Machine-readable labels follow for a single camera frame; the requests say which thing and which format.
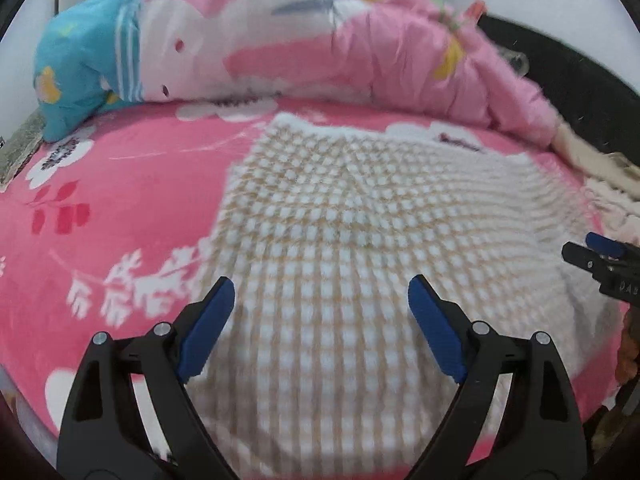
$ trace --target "floral pattern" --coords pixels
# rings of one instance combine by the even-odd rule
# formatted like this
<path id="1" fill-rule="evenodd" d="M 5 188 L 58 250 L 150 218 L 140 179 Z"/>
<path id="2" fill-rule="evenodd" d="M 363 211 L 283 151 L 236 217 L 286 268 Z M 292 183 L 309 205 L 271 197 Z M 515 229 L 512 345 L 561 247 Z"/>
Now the floral pattern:
<path id="1" fill-rule="evenodd" d="M 69 197 L 78 187 L 78 181 L 65 182 L 48 198 L 51 186 L 42 186 L 30 205 L 35 209 L 31 219 L 31 233 L 39 235 L 44 228 L 47 211 L 56 216 L 56 234 L 68 235 L 75 226 L 83 227 L 91 216 L 91 207 L 87 203 L 69 203 Z"/>
<path id="2" fill-rule="evenodd" d="M 49 180 L 58 170 L 70 166 L 83 158 L 94 145 L 90 137 L 95 133 L 95 126 L 80 128 L 65 139 L 56 142 L 49 151 L 29 170 L 25 179 L 29 189 L 36 189 Z"/>
<path id="3" fill-rule="evenodd" d="M 196 299 L 204 270 L 200 263 L 210 252 L 210 240 L 202 238 L 196 246 L 173 249 L 160 269 L 150 274 L 140 272 L 141 249 L 124 254 L 105 279 L 70 269 L 72 283 L 66 304 L 76 319 L 84 319 L 102 296 L 100 316 L 114 328 L 122 326 L 135 310 L 149 319 L 165 316 L 176 302 Z"/>
<path id="4" fill-rule="evenodd" d="M 38 99 L 43 103 L 53 105 L 62 97 L 62 92 L 56 82 L 56 73 L 50 66 L 45 67 L 36 78 L 35 87 Z"/>

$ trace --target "bed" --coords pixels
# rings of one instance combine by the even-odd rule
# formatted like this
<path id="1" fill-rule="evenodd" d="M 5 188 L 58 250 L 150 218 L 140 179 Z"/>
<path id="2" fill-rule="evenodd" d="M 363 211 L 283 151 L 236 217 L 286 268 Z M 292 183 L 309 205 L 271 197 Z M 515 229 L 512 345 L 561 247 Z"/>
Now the bed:
<path id="1" fill-rule="evenodd" d="M 344 214 L 346 202 L 335 209 L 327 203 L 309 208 L 308 218 L 315 220 L 305 220 L 304 236 L 311 240 L 313 227 L 320 228 L 318 247 L 306 238 L 304 244 L 290 238 L 295 236 L 297 225 L 294 212 L 292 223 L 278 238 L 280 248 L 277 223 L 267 226 L 274 215 L 284 214 L 287 200 L 294 210 L 299 200 L 322 203 L 323 197 L 335 198 L 329 190 L 323 194 L 321 180 L 316 184 L 312 180 L 326 167 L 318 157 L 326 150 L 322 142 L 306 148 L 303 164 L 287 167 L 286 161 L 281 161 L 283 167 L 278 168 L 274 147 L 283 135 L 290 136 L 287 142 L 293 146 L 300 142 L 306 146 L 312 139 L 351 139 L 350 145 L 369 146 L 372 158 L 391 153 L 392 146 L 399 149 L 396 156 L 421 153 L 429 160 L 444 150 L 442 160 L 448 162 L 426 162 L 438 167 L 444 179 L 427 185 L 439 189 L 438 183 L 451 178 L 455 182 L 461 169 L 457 160 L 467 161 L 463 166 L 473 161 L 491 184 L 458 184 L 449 193 L 441 190 L 414 197 L 414 202 L 423 204 L 415 215 L 420 222 L 417 231 L 425 236 L 432 230 L 439 233 L 433 246 L 443 254 L 430 252 L 424 241 L 412 248 L 389 248 L 381 240 L 381 246 L 375 248 L 376 230 L 363 226 L 346 230 L 347 224 L 342 222 L 335 227 L 337 254 L 332 265 L 333 256 L 322 255 L 326 247 L 320 243 L 319 222 L 332 210 Z M 378 146 L 379 153 L 375 136 L 386 139 Z M 353 153 L 357 159 L 358 153 L 365 152 L 366 148 Z M 268 156 L 274 160 L 261 166 Z M 312 170 L 309 185 L 313 189 L 308 196 L 296 196 L 295 190 L 286 186 L 277 196 L 278 187 L 289 178 L 305 185 L 299 175 L 288 173 L 300 166 Z M 274 173 L 264 174 L 269 167 L 275 168 Z M 348 173 L 355 180 L 347 181 L 358 184 L 354 189 L 366 187 L 375 174 L 371 168 L 372 173 L 360 182 L 357 171 L 351 169 Z M 404 174 L 399 168 L 394 170 Z M 520 181 L 512 182 L 511 192 L 506 192 L 506 182 L 516 175 Z M 391 186 L 393 175 L 376 174 L 376 179 L 387 177 L 390 183 L 386 189 L 395 189 Z M 252 182 L 262 183 L 262 187 L 252 189 Z M 497 190 L 496 196 L 492 197 L 491 189 Z M 517 198 L 523 189 L 526 196 L 542 200 L 543 205 L 519 211 L 511 222 L 500 223 L 499 218 L 509 217 L 515 210 L 509 213 L 496 208 L 500 204 L 523 206 L 527 201 Z M 619 328 L 617 308 L 607 306 L 593 283 L 580 273 L 556 270 L 562 264 L 559 250 L 555 253 L 554 249 L 561 247 L 561 240 L 579 239 L 598 226 L 579 189 L 571 171 L 550 152 L 533 150 L 491 131 L 366 107 L 283 98 L 226 105 L 143 105 L 110 112 L 93 118 L 59 143 L 42 148 L 2 196 L 0 222 L 5 228 L 0 234 L 0 287 L 2 296 L 11 299 L 5 304 L 5 322 L 0 328 L 0 355 L 21 392 L 55 433 L 74 370 L 95 332 L 107 330 L 114 337 L 145 332 L 160 320 L 172 320 L 182 306 L 199 299 L 219 274 L 226 274 L 239 291 L 237 317 L 216 346 L 208 371 L 190 385 L 190 394 L 230 464 L 241 476 L 250 478 L 380 472 L 400 477 L 415 461 L 417 450 L 444 415 L 455 390 L 452 382 L 437 373 L 410 322 L 403 292 L 409 274 L 423 272 L 443 297 L 460 302 L 472 319 L 487 319 L 497 330 L 527 337 L 534 330 L 549 331 L 574 380 L 585 418 L 610 393 Z M 378 196 L 372 189 L 359 194 L 351 189 L 351 199 L 344 200 L 382 200 L 384 190 L 382 186 L 382 196 Z M 267 191 L 268 195 L 260 198 Z M 482 197 L 476 208 L 470 212 L 467 205 L 465 211 L 460 203 L 462 211 L 455 211 L 456 203 L 469 193 L 474 200 Z M 436 195 L 442 196 L 442 204 L 429 202 Z M 245 202 L 248 196 L 253 197 L 251 202 Z M 269 203 L 274 206 L 271 211 Z M 552 203 L 564 205 L 555 210 Z M 435 218 L 419 219 L 419 214 L 428 215 L 429 211 Z M 472 227 L 469 234 L 457 233 L 458 222 L 450 215 L 465 212 L 470 215 L 467 220 L 480 227 Z M 391 222 L 396 217 L 406 219 L 405 215 L 388 216 Z M 555 226 L 549 225 L 550 218 Z M 530 225 L 522 224 L 522 219 Z M 234 226 L 244 226 L 245 231 Z M 466 251 L 455 248 L 453 253 L 447 252 L 449 237 L 438 231 L 446 226 L 450 226 L 450 238 L 456 244 L 460 240 L 464 243 L 468 235 Z M 403 229 L 405 243 L 410 244 L 413 230 L 409 225 Z M 398 236 L 393 229 L 389 233 Z M 354 247 L 361 251 L 340 256 L 352 243 L 340 243 L 341 235 L 353 235 Z M 284 253 L 295 247 L 300 247 L 301 253 L 314 248 L 318 259 L 314 263 L 315 256 L 310 254 L 284 258 Z M 491 270 L 478 276 L 477 269 L 470 266 L 462 273 L 468 274 L 468 279 L 456 279 L 457 273 L 441 265 L 453 265 L 457 252 L 486 257 L 482 268 Z M 385 261 L 394 257 L 392 270 Z M 501 259 L 513 266 L 513 275 L 500 264 Z M 353 267 L 356 280 L 345 278 L 350 272 L 342 268 L 344 264 Z M 547 273 L 541 266 L 552 270 Z M 337 281 L 339 290 L 324 290 L 322 276 L 335 269 L 342 272 Z M 283 272 L 292 274 L 283 279 Z M 368 272 L 371 279 L 367 282 Z M 500 280 L 501 272 L 510 278 Z M 376 284 L 375 276 L 385 285 Z M 299 284 L 317 280 L 317 290 L 306 300 L 302 290 L 287 295 L 282 286 L 288 280 Z M 484 286 L 474 280 L 483 280 Z M 372 292 L 366 291 L 365 282 Z M 516 282 L 523 287 L 516 296 L 524 302 L 511 297 L 509 284 Z M 356 313 L 360 317 L 359 322 L 349 324 L 346 300 L 353 297 L 354 287 L 360 288 L 357 301 L 352 301 L 359 306 Z M 564 296 L 558 299 L 559 293 L 565 294 L 563 288 L 576 295 L 574 303 Z M 328 304 L 334 293 L 340 295 L 340 308 Z M 318 319 L 314 312 L 324 314 Z M 393 329 L 387 333 L 385 325 Z M 372 326 L 378 328 L 370 333 Z M 319 333 L 322 330 L 331 337 Z M 350 347 L 352 336 L 358 343 Z M 342 367 L 336 364 L 338 356 L 344 359 Z M 370 371 L 373 381 L 364 375 L 351 383 L 348 366 L 353 359 L 367 364 L 364 369 Z M 382 368 L 376 366 L 378 359 L 384 363 Z M 378 386 L 384 383 L 386 388 Z M 281 387 L 274 390 L 276 384 Z M 419 395 L 425 386 L 433 395 Z M 289 395 L 299 388 L 300 396 L 294 401 Z M 144 387 L 138 384 L 136 390 L 145 399 Z M 398 391 L 404 394 L 401 400 L 394 400 Z M 488 451 L 505 392 L 506 384 L 502 384 L 477 457 Z M 351 421 L 351 433 L 347 427 L 334 428 L 332 415 L 328 415 L 335 409 L 338 395 L 342 418 Z M 232 398 L 237 398 L 236 409 Z M 308 410 L 317 399 L 321 399 L 322 410 L 314 414 Z M 153 444 L 166 451 L 159 428 L 153 426 L 148 397 L 141 405 Z M 255 417 L 247 418 L 245 413 Z M 415 422 L 403 426 L 402 438 L 386 441 L 382 429 L 389 424 L 394 428 L 398 420 L 408 422 L 408 413 L 418 413 Z M 287 416 L 290 427 L 298 428 L 293 437 L 285 424 Z M 275 428 L 274 420 L 279 421 Z M 367 428 L 374 434 L 380 432 L 380 440 L 363 436 Z M 262 447 L 265 433 L 271 435 L 267 450 Z M 261 438 L 254 440 L 255 434 Z M 338 436 L 340 447 L 334 444 Z"/>

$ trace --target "blue gripper pad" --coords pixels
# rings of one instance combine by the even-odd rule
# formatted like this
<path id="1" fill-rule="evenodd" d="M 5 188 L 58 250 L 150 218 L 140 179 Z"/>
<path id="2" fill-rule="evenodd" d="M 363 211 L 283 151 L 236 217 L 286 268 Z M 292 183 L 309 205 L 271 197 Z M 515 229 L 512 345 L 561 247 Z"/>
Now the blue gripper pad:
<path id="1" fill-rule="evenodd" d="M 176 370 L 183 384 L 202 373 L 213 346 L 231 316 L 235 300 L 234 284 L 231 280 L 225 280 L 183 340 Z"/>
<path id="2" fill-rule="evenodd" d="M 588 233 L 584 241 L 588 248 L 603 256 L 622 258 L 622 256 L 625 255 L 625 247 L 623 244 L 610 238 L 605 238 L 597 233 Z"/>
<path id="3" fill-rule="evenodd" d="M 440 370 L 460 384 L 466 377 L 460 338 L 418 277 L 409 282 L 408 296 L 409 309 L 427 339 Z"/>

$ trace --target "folded blanket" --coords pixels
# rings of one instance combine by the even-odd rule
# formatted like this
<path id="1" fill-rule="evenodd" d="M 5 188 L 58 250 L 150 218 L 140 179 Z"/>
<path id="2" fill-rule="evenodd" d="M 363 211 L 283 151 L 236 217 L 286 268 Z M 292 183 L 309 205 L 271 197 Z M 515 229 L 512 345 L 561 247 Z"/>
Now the folded blanket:
<path id="1" fill-rule="evenodd" d="M 59 140 L 105 107 L 287 94 L 492 127 L 546 146 L 556 114 L 438 0 L 88 0 L 52 20 L 35 85 Z"/>
<path id="2" fill-rule="evenodd" d="M 552 139 L 552 147 L 572 168 L 640 200 L 638 168 L 621 153 L 599 152 L 562 120 L 558 121 L 558 132 Z"/>
<path id="3" fill-rule="evenodd" d="M 640 202 L 596 178 L 587 179 L 585 190 L 602 217 L 604 234 L 614 240 L 640 245 Z"/>

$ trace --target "black clamp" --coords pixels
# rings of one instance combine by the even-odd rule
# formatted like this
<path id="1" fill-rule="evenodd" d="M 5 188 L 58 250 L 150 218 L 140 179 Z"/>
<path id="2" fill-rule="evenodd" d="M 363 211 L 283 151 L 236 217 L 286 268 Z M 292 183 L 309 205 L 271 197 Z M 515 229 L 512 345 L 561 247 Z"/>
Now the black clamp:
<path id="1" fill-rule="evenodd" d="M 92 338 L 71 388 L 58 443 L 65 480 L 238 480 L 202 425 L 183 384 L 199 374 L 234 306 L 233 284 L 220 278 L 204 300 L 173 324 L 145 335 Z M 149 444 L 131 374 L 143 374 L 172 461 Z"/>
<path id="2" fill-rule="evenodd" d="M 471 323 L 425 277 L 409 284 L 409 306 L 440 369 L 460 384 L 449 411 L 407 480 L 577 480 L 587 446 L 562 360 L 551 337 L 499 335 Z M 491 454 L 467 465 L 498 376 L 513 374 Z"/>
<path id="3" fill-rule="evenodd" d="M 220 278 L 173 324 L 113 340 L 97 333 L 82 359 L 58 447 L 65 480 L 238 480 L 216 449 L 183 387 L 202 367 L 234 304 Z M 530 340 L 471 323 L 423 276 L 409 304 L 444 373 L 460 384 L 449 411 L 407 480 L 578 480 L 586 473 L 580 416 L 558 351 L 544 332 Z M 136 405 L 130 374 L 143 374 L 172 452 L 156 456 Z M 467 465 L 500 374 L 513 374 L 491 455 Z"/>
<path id="4" fill-rule="evenodd" d="M 567 242 L 562 258 L 569 264 L 591 273 L 600 283 L 600 293 L 631 306 L 629 335 L 640 342 L 640 249 L 632 244 L 589 233 L 586 247 Z M 640 411 L 640 377 L 620 388 L 617 402 L 623 415 Z"/>

